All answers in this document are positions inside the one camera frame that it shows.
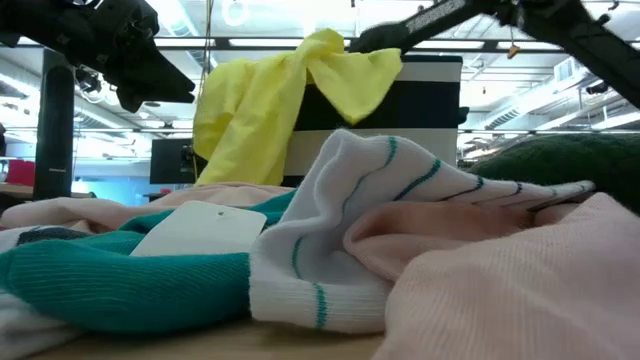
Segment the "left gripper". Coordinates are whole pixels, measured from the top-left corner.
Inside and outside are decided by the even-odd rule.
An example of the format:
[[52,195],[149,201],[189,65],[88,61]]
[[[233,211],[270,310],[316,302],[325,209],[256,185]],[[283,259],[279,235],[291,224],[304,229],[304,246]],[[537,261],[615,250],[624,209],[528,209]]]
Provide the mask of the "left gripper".
[[145,0],[49,0],[54,49],[116,85],[131,113],[145,102],[192,103],[195,84],[154,46],[157,12]]

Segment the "yellow garment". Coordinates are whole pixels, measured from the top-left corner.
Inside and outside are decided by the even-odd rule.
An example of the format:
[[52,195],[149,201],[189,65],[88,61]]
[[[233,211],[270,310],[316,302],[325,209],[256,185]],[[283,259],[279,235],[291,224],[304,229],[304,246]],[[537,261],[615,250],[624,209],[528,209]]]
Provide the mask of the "yellow garment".
[[193,148],[207,162],[197,185],[280,184],[307,85],[354,125],[381,104],[401,69],[398,49],[348,53],[331,29],[293,51],[217,66],[201,86],[193,120]]

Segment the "teal knit garment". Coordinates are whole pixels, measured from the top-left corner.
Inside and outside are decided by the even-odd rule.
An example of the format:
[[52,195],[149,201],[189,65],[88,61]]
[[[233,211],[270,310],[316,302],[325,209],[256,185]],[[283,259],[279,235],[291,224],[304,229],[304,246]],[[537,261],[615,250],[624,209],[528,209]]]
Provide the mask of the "teal knit garment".
[[[246,208],[275,225],[286,193]],[[85,330],[160,334],[249,314],[249,251],[132,256],[174,210],[135,217],[119,229],[75,240],[46,239],[0,255],[0,286],[37,312]]]

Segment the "white teal-striped sock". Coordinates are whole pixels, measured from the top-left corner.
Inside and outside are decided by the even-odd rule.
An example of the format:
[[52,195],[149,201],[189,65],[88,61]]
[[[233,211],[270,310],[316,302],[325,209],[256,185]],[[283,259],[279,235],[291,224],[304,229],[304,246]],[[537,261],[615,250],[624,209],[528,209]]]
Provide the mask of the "white teal-striped sock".
[[406,138],[334,131],[280,221],[250,252],[254,319],[342,333],[384,329],[391,285],[350,255],[347,229],[399,201],[536,209],[594,189],[590,181],[541,186],[485,179],[446,164]]

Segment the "white striped sock dark heel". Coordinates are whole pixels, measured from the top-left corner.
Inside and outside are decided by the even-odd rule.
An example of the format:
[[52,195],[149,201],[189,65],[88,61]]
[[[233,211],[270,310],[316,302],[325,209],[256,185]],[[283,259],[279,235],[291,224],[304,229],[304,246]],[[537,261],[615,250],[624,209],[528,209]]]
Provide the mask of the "white striped sock dark heel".
[[[46,239],[75,240],[88,233],[40,225],[0,230],[0,255]],[[0,286],[0,360],[19,360],[74,340],[83,332],[38,313]]]

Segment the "light pink sock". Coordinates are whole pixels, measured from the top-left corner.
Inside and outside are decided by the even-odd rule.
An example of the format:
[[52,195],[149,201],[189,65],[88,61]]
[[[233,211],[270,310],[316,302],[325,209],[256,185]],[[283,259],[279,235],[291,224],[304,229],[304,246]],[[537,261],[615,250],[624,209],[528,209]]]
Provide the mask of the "light pink sock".
[[453,202],[389,202],[362,215],[343,237],[348,253],[392,282],[417,256],[551,225],[575,202],[527,211]]
[[640,216],[598,193],[554,224],[416,257],[372,360],[640,360]]

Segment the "dark green sweater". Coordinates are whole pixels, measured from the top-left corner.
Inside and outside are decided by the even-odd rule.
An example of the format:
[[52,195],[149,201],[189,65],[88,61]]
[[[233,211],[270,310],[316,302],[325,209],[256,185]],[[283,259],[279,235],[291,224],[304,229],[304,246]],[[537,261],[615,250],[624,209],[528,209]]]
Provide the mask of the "dark green sweater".
[[539,185],[589,180],[640,215],[640,134],[533,137],[470,168],[476,175]]

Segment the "black monitor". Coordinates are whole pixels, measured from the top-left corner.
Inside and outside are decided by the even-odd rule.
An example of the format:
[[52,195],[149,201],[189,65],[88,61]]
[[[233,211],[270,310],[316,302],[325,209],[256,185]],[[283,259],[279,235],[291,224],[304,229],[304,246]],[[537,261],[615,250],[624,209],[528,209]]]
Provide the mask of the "black monitor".
[[193,184],[191,139],[155,139],[151,146],[151,184]]

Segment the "black column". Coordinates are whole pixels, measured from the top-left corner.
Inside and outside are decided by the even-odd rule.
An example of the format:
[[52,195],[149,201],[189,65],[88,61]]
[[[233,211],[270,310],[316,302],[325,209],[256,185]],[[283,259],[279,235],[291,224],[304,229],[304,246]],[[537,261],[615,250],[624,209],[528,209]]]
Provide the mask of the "black column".
[[35,156],[35,200],[70,197],[73,162],[74,68],[45,49]]

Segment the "white paper tag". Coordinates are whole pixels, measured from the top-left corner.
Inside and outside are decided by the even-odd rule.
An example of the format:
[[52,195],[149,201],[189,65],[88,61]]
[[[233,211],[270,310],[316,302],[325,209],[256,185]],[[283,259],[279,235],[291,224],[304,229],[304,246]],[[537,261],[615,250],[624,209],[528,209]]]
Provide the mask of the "white paper tag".
[[248,252],[267,217],[259,212],[188,201],[154,226],[132,256],[220,255]]

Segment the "red box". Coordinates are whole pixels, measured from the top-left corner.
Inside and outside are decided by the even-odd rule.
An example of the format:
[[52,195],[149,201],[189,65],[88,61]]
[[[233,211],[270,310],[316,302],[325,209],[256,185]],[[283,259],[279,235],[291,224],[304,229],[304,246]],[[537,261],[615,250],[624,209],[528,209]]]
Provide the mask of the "red box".
[[13,185],[33,187],[35,182],[35,163],[26,160],[10,160],[5,181]]

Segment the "navy white-striped fabric basket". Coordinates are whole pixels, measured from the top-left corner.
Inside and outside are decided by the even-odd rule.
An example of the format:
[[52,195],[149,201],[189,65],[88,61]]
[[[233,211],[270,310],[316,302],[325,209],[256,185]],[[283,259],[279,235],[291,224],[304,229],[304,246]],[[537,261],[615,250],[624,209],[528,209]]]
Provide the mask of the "navy white-striped fabric basket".
[[348,124],[314,86],[306,87],[289,141],[281,184],[296,187],[309,171],[327,137],[338,128],[363,136],[407,138],[444,162],[456,163],[462,58],[404,55],[403,68],[380,105],[364,120]]

